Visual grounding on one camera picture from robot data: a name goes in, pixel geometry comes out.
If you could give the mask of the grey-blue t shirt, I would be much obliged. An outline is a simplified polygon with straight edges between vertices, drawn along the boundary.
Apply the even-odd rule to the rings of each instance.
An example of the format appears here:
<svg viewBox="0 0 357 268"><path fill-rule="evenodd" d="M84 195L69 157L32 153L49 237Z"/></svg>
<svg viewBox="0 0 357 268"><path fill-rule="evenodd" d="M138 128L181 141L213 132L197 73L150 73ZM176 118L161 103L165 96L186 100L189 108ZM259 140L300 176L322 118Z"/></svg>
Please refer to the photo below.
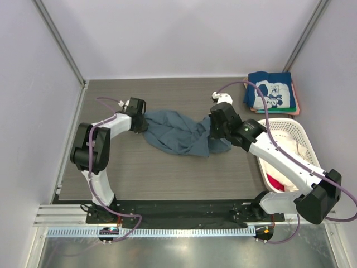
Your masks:
<svg viewBox="0 0 357 268"><path fill-rule="evenodd" d="M178 111L157 110L146 112L144 118L148 123L144 139L168 154L209 157L231 150L232 145L226 139L211 138L208 116L195 121Z"/></svg>

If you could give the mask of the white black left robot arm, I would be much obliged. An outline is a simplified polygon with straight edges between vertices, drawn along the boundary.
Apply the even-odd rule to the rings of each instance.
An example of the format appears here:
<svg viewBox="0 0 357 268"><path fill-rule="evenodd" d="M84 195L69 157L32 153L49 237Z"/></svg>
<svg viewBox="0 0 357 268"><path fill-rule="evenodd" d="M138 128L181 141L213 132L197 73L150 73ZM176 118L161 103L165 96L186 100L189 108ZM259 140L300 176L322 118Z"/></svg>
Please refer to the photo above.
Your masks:
<svg viewBox="0 0 357 268"><path fill-rule="evenodd" d="M107 106L113 112L110 117L78 125L70 153L71 163L84 175L91 192L88 216L106 223L113 223L121 217L107 175L111 140L124 132L142 133L148 129L144 118L145 100L132 97L118 104L119 111Z"/></svg>

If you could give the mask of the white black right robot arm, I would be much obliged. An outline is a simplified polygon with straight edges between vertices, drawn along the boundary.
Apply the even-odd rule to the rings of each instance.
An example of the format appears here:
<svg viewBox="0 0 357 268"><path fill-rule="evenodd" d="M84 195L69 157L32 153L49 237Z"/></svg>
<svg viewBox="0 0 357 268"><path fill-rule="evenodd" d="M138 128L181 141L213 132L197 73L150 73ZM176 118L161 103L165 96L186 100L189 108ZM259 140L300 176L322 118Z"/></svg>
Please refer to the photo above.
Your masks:
<svg viewBox="0 0 357 268"><path fill-rule="evenodd" d="M232 145L264 160L287 177L297 187L295 192L267 192L256 197L251 207L258 221L271 214L299 214L313 224L320 224L340 200L341 174L316 167L301 157L278 147L267 129L253 119L242 121L227 102L210 110L210 136L224 138Z"/></svg>

